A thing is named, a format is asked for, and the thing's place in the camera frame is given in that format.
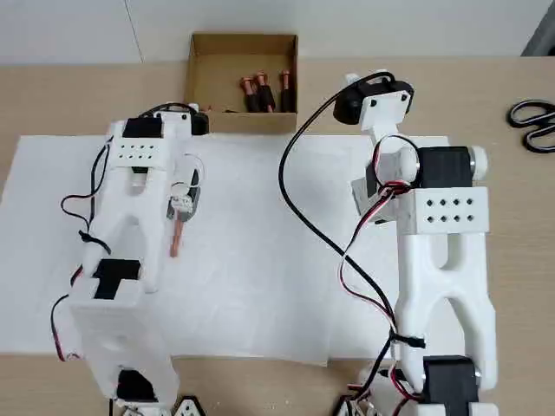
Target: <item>cable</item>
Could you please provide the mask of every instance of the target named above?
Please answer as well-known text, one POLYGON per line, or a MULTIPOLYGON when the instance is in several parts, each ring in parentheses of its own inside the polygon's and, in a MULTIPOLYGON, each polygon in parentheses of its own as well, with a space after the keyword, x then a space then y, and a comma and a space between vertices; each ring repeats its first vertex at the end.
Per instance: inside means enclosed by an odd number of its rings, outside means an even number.
POLYGON ((111 143, 111 141, 114 139, 114 136, 112 136, 110 139, 108 139, 108 141, 106 142, 106 144, 104 145, 104 147, 98 152, 98 154, 96 155, 96 159, 95 162, 93 162, 93 167, 91 168, 90 171, 90 192, 93 194, 90 198, 90 213, 88 216, 88 223, 91 224, 93 222, 93 219, 95 219, 95 205, 96 205, 96 198, 95 198, 95 183, 96 183, 96 167, 98 166, 98 162, 100 161, 102 154, 104 153, 104 151, 107 149, 107 145, 108 145, 108 151, 106 153, 106 158, 104 159, 104 167, 102 168, 102 176, 101 176, 101 183, 104 180, 104 173, 106 172, 106 163, 108 162, 108 153, 109 153, 109 144, 111 143))
POLYGON ((408 399, 402 399, 399 404, 397 405, 397 407, 395 408, 395 410, 393 411, 393 413, 391 413, 391 416, 399 416, 399 413, 401 413, 402 408, 408 403, 408 399))
POLYGON ((391 379, 393 386, 405 399, 419 401, 420 397, 417 394, 409 393, 405 386, 403 386, 403 384, 397 379, 397 375, 395 373, 396 367, 397 360, 393 361, 393 364, 391 364, 388 370, 388 377, 391 379))
MULTIPOLYGON (((400 134, 400 133, 394 133, 394 134, 388 134, 384 137, 382 137, 380 139, 380 141, 378 141, 375 145, 374 148, 374 153, 372 154, 372 160, 370 162, 371 166, 372 166, 372 171, 374 173, 374 178, 375 178, 375 182, 382 188, 384 186, 384 184, 379 180, 378 178, 378 163, 380 162, 380 156, 381 156, 381 148, 382 148, 382 144, 385 140, 390 139, 392 137, 396 137, 397 139, 400 139, 402 141, 404 141, 405 143, 408 143, 414 150, 416 153, 416 160, 419 161, 418 159, 418 146, 411 140, 409 139, 407 136, 405 136, 404 134, 400 134)), ((398 183, 401 187, 406 186, 406 185, 411 185, 414 186, 415 184, 418 183, 419 179, 420 179, 420 174, 421 174, 421 167, 420 167, 420 163, 418 163, 418 170, 415 176, 415 180, 412 183, 407 183, 405 181, 389 181, 389 183, 393 183, 396 182, 398 183)))
POLYGON ((358 233, 359 231, 362 229, 362 227, 368 223, 368 221, 373 218, 392 198, 394 197, 394 193, 391 192, 388 196, 384 197, 384 198, 380 198, 380 200, 378 200, 378 202, 376 202, 369 210, 366 214, 364 214, 361 218, 361 220, 359 221, 358 225, 355 228, 355 232, 352 236, 352 238, 350 239, 349 244, 347 245, 347 248, 345 249, 345 252, 343 254, 343 256, 341 257, 341 262, 339 263, 339 267, 337 268, 337 275, 339 277, 339 282, 341 283, 341 285, 343 286, 343 288, 350 293, 352 296, 358 298, 358 299, 362 299, 365 302, 369 302, 372 306, 374 306, 375 308, 378 309, 378 311, 385 316, 385 318, 388 320, 389 322, 389 326, 393 329, 396 330, 396 325, 395 322, 393 321, 393 319, 391 318, 391 315, 389 314, 389 312, 376 300, 376 299, 372 299, 368 296, 365 296, 361 293, 358 293, 356 291, 354 291, 353 289, 351 289, 347 283, 344 281, 343 279, 343 266, 345 265, 345 258, 347 257, 350 248, 353 246, 353 244, 356 241, 356 238, 358 237, 358 233))
POLYGON ((79 218, 85 223, 85 226, 86 226, 87 230, 86 231, 79 230, 79 235, 81 236, 81 240, 84 243, 99 244, 108 254, 112 254, 112 251, 110 250, 108 245, 104 241, 100 240, 99 238, 91 236, 89 234, 89 232, 90 232, 90 225, 92 224, 93 219, 95 219, 95 202, 96 202, 95 201, 95 195, 101 189, 102 183, 104 182, 104 177, 106 175, 106 168, 108 166, 108 157, 110 155, 110 143, 112 142, 113 139, 114 139, 114 136, 112 136, 108 140, 106 140, 106 143, 104 144, 102 149, 96 155, 95 162, 93 163, 93 167, 91 168, 91 172, 90 172, 90 193, 88 193, 87 195, 79 195, 79 194, 67 195, 60 202, 60 208, 62 208, 63 212, 65 212, 66 214, 68 214, 71 217, 79 218), (95 185, 96 169, 98 167, 98 163, 99 163, 102 155, 104 154, 104 152, 106 152, 106 156, 104 157, 104 164, 103 164, 103 167, 102 167, 101 178, 100 178, 100 181, 99 181, 98 185, 95 185), (90 213, 88 215, 88 219, 86 219, 84 216, 82 216, 80 214, 77 214, 77 213, 72 212, 72 211, 68 211, 65 208, 65 203, 69 199, 90 199, 90 213))
POLYGON ((382 350, 375 358, 374 365, 370 370, 370 375, 368 379, 366 379, 366 381, 364 382, 364 384, 362 385, 358 393, 355 394, 355 396, 353 397, 353 400, 360 401, 360 400, 366 399, 370 395, 370 390, 369 390, 370 385, 372 384, 372 381, 374 381, 375 375, 380 369, 380 366, 383 361, 383 357, 385 357, 385 354, 388 352, 389 347, 391 347, 391 340, 392 340, 392 335, 390 334, 388 339, 385 341, 385 344, 383 345, 382 350))
POLYGON ((75 218, 79 218, 79 219, 83 220, 83 222, 85 223, 85 225, 87 227, 87 232, 90 231, 90 223, 95 218, 95 195, 101 189, 102 183, 104 182, 104 176, 106 174, 106 168, 107 168, 107 165, 108 165, 108 156, 110 154, 110 143, 111 143, 113 138, 114 138, 114 136, 112 136, 110 139, 108 139, 108 141, 104 144, 102 149, 96 155, 96 159, 95 159, 95 162, 93 163, 93 167, 92 167, 91 173, 90 173, 90 180, 91 180, 91 191, 90 191, 90 193, 88 193, 86 195, 79 195, 79 194, 67 195, 60 202, 60 208, 62 208, 62 211, 64 213, 68 214, 71 217, 75 217, 75 218), (104 154, 104 152, 106 152, 106 156, 104 158, 104 165, 102 167, 101 179, 100 179, 100 182, 99 182, 98 186, 95 186, 96 168, 97 168, 98 162, 99 162, 101 156, 104 154), (65 208, 65 203, 69 199, 89 199, 89 198, 91 198, 91 204, 90 204, 91 211, 90 211, 90 214, 89 214, 89 219, 86 219, 84 216, 82 216, 80 214, 76 214, 75 212, 68 211, 65 208))
POLYGON ((189 110, 189 113, 191 113, 191 115, 195 115, 198 112, 193 107, 183 102, 168 102, 166 104, 159 104, 156 107, 150 108, 149 110, 139 114, 137 118, 139 119, 142 117, 154 117, 154 113, 156 113, 157 111, 170 111, 171 107, 185 108, 189 110))
MULTIPOLYGON (((71 276, 71 278, 69 279, 69 284, 71 286, 73 286, 73 284, 75 283, 75 280, 77 279, 77 277, 79 277, 79 275, 83 272, 83 266, 79 266, 77 268, 77 270, 74 272, 74 274, 71 276)), ((63 296, 60 296, 58 298, 57 301, 54 302, 54 305, 52 305, 52 309, 50 310, 50 331, 52 332, 52 338, 54 338, 54 346, 55 346, 55 352, 58 355, 58 359, 60 361, 67 361, 70 358, 81 358, 79 355, 77 354, 69 354, 68 356, 66 356, 63 353, 63 349, 62 349, 62 344, 60 343, 60 336, 58 335, 58 330, 56 329, 56 323, 54 320, 54 313, 56 312, 56 307, 62 303, 65 299, 67 299, 69 297, 69 294, 65 294, 63 296)))
MULTIPOLYGON (((297 215, 297 217, 312 231, 314 232, 317 236, 319 236, 329 247, 331 247, 337 254, 339 254, 340 256, 343 256, 344 251, 341 249, 341 247, 339 247, 333 240, 331 240, 328 236, 326 236, 322 231, 320 231, 298 208, 297 206, 293 203, 293 201, 291 200, 289 194, 287 193, 287 189, 285 188, 285 182, 284 182, 284 168, 285 168, 285 162, 287 161, 287 157, 289 156, 289 153, 291 152, 291 149, 295 146, 295 143, 297 143, 297 140, 299 140, 299 138, 301 137, 301 135, 306 131, 306 129, 314 122, 314 120, 316 118, 318 118, 318 116, 323 113, 323 111, 328 108, 336 99, 337 97, 342 94, 343 92, 349 90, 350 88, 356 88, 358 85, 364 83, 364 82, 368 82, 371 80, 376 80, 378 78, 389 78, 389 81, 393 82, 395 81, 395 77, 393 76, 393 74, 391 74, 388 71, 381 71, 381 72, 376 72, 374 74, 371 75, 367 75, 364 76, 363 78, 361 78, 358 81, 353 82, 352 84, 348 85, 347 87, 343 88, 341 91, 339 91, 338 93, 332 95, 318 110, 316 110, 316 112, 309 117, 309 119, 307 121, 305 121, 305 123, 297 130, 297 132, 293 135, 293 137, 291 138, 289 144, 287 145, 287 147, 284 150, 284 153, 282 155, 282 158, 279 162, 279 170, 278 170, 278 174, 277 174, 277 180, 279 182, 279 190, 281 191, 281 194, 285 200, 285 203, 291 208, 291 210, 293 211, 293 213, 295 215, 297 215)), ((380 288, 380 286, 374 281, 374 279, 372 279, 372 277, 370 277, 370 275, 368 273, 366 273, 352 258, 350 258, 349 256, 345 257, 345 260, 347 261, 348 264, 351 265, 351 267, 353 267, 356 272, 361 275, 361 277, 372 287, 372 289, 376 292, 376 294, 380 297, 382 303, 383 303, 383 307, 388 311, 388 313, 392 316, 393 321, 395 321, 395 317, 393 314, 393 308, 391 307, 391 304, 389 303, 388 298, 385 296, 385 294, 383 293, 382 288, 380 288)))

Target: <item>bracket with holes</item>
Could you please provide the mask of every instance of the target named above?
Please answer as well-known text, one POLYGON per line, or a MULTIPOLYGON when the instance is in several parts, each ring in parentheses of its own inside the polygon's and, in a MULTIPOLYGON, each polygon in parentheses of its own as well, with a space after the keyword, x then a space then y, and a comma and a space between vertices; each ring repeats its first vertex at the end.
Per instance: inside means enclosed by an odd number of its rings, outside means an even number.
POLYGON ((169 157, 167 140, 119 138, 110 150, 111 167, 159 167, 169 157))
POLYGON ((486 187, 415 189, 398 199, 402 234, 489 231, 486 187))

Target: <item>white bracket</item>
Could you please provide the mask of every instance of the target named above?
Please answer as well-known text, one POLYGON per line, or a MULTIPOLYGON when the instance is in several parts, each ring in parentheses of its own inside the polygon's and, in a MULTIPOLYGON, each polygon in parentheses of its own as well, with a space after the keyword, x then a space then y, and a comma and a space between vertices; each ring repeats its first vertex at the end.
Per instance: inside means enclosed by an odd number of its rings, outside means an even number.
MULTIPOLYGON (((347 79, 353 82, 358 78, 348 75, 347 79)), ((402 94, 380 94, 363 101, 359 124, 374 145, 397 133, 397 124, 403 121, 410 102, 403 100, 402 94)), ((449 146, 447 137, 428 143, 421 143, 423 138, 410 139, 417 146, 449 146)), ((381 149, 388 154, 380 158, 380 177, 414 180, 419 166, 414 150, 405 150, 408 145, 400 140, 388 140, 387 144, 381 149)), ((487 170, 486 153, 479 147, 469 153, 473 179, 482 179, 487 170)), ((366 211, 365 183, 359 179, 352 185, 359 211, 366 211)), ((495 311, 487 294, 487 189, 412 190, 396 198, 383 218, 397 221, 399 299, 395 316, 399 333, 424 337, 435 305, 447 298, 465 332, 466 355, 480 372, 480 389, 493 388, 498 369, 495 311)), ((424 385, 423 350, 404 343, 398 347, 400 366, 414 390, 420 392, 424 385)))
POLYGON ((163 257, 167 256, 167 204, 178 154, 178 141, 191 137, 189 114, 161 112, 161 138, 123 137, 125 121, 114 123, 101 204, 90 227, 93 237, 114 247, 129 224, 137 224, 144 238, 138 280, 123 279, 113 299, 95 298, 94 278, 107 253, 98 244, 86 244, 83 274, 71 289, 69 305, 82 336, 83 353, 102 393, 114 397, 121 371, 134 370, 152 385, 157 402, 117 400, 118 405, 140 407, 144 416, 166 415, 173 406, 180 381, 167 345, 147 313, 148 294, 158 287, 163 257), (135 173, 133 167, 146 167, 135 173))

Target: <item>white wall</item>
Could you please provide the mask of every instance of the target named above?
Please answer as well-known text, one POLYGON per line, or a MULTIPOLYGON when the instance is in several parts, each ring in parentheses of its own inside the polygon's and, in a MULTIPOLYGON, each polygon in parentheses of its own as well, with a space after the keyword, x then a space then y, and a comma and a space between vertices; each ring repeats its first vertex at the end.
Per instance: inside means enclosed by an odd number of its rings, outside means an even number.
POLYGON ((520 55, 552 0, 125 1, 0 0, 0 64, 181 60, 195 30, 295 32, 310 56, 520 55))

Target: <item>screw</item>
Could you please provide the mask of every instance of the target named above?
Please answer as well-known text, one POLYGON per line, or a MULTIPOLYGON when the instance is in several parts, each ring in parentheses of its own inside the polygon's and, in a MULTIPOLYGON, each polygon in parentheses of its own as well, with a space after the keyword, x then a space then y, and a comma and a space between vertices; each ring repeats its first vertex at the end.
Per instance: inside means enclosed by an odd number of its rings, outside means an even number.
POLYGON ((266 73, 264 71, 258 71, 257 72, 258 85, 260 85, 260 86, 266 85, 267 81, 268 81, 268 75, 266 75, 266 73))
POLYGON ((287 69, 281 72, 281 82, 283 84, 283 89, 289 89, 289 78, 291 76, 291 72, 287 69))
POLYGON ((254 91, 252 90, 252 78, 250 76, 244 76, 241 78, 239 82, 243 90, 245 91, 246 95, 253 95, 254 91))

